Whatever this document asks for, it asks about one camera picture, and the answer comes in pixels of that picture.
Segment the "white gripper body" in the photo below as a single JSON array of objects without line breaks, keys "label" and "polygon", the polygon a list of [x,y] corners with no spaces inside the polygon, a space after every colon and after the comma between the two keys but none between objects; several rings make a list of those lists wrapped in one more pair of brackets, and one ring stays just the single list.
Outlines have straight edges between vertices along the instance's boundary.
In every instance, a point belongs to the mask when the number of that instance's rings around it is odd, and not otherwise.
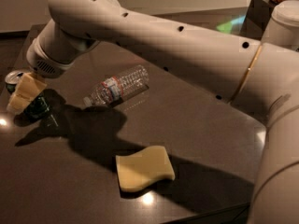
[{"label": "white gripper body", "polygon": [[96,40],[75,37],[50,20],[26,53],[30,69],[46,78],[60,77],[75,60],[99,44]]}]

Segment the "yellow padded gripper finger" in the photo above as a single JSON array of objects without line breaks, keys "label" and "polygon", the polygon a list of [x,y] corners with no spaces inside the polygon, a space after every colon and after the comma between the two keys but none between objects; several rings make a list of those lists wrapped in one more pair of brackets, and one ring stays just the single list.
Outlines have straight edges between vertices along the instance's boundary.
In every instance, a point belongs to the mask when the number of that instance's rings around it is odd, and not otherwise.
[{"label": "yellow padded gripper finger", "polygon": [[45,78],[35,73],[24,73],[11,94],[7,111],[19,115],[47,87]]}]

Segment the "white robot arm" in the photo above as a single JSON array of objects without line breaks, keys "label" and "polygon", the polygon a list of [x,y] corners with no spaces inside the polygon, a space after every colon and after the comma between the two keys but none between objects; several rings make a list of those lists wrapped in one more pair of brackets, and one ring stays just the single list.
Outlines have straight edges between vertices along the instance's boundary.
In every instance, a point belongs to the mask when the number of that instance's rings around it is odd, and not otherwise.
[{"label": "white robot arm", "polygon": [[267,127],[248,224],[299,224],[297,52],[127,10],[117,0],[49,0],[51,19],[27,51],[31,71],[7,109],[21,113],[75,59],[117,43],[219,95]]}]

